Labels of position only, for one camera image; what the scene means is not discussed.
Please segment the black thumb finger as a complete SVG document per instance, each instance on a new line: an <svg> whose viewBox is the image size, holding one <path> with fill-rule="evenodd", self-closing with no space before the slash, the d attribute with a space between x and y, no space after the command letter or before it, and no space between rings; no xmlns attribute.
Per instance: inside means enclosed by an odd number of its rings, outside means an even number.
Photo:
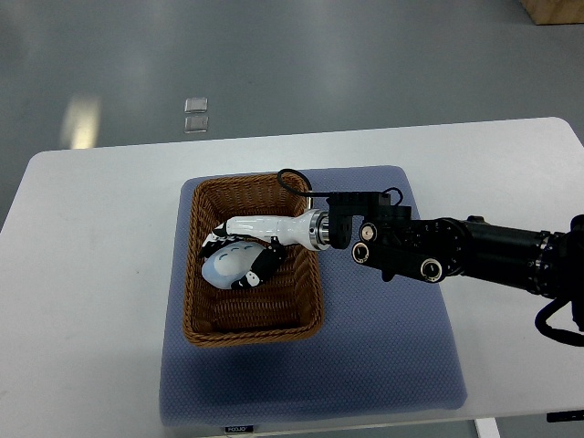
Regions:
<svg viewBox="0 0 584 438"><path fill-rule="evenodd" d="M277 237L271 237L267 246L250 241L239 241L239 244L244 251L244 272L231 284L231 288L262 286L284 264L287 257L287 250Z"/></svg>

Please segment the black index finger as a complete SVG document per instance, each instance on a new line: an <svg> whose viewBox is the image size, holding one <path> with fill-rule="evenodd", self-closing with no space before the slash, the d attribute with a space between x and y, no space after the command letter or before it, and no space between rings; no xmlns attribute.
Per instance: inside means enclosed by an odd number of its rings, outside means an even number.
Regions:
<svg viewBox="0 0 584 438"><path fill-rule="evenodd" d="M214 233L210 233L204 240L202 247L198 253L199 258L210 258L213 254L217 251L220 251L222 248L235 243L237 241L236 236L228 235L228 236L218 236Z"/></svg>

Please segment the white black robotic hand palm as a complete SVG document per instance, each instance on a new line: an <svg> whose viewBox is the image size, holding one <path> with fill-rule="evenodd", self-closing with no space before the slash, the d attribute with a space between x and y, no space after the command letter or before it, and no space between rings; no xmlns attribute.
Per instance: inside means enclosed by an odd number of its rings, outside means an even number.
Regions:
<svg viewBox="0 0 584 438"><path fill-rule="evenodd" d="M234 216L214 229L214 241L254 238L281 245L301 245L310 251L329 248L329 214L319 209L306 210L299 216Z"/></svg>

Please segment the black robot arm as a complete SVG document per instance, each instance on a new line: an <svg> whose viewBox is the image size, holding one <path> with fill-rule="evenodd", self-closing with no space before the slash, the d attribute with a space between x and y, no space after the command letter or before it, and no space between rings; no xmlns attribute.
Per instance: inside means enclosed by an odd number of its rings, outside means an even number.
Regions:
<svg viewBox="0 0 584 438"><path fill-rule="evenodd" d="M573 346L581 331L552 328L557 311L571 306L583 326L583 217L575 216L566 233L526 231L495 226L481 216L416 220L412 209L393 203L388 192L323 193L328 210L309 210L298 217L235 216L203 241L199 255L208 258L246 237L269 244L272 255L260 256L235 288L255 287L279 267L288 245L322 251L350 248L353 260L381 271L384 281L406 276L437 283L449 276L469 276L525 289L550 299L535 319L544 336Z"/></svg>

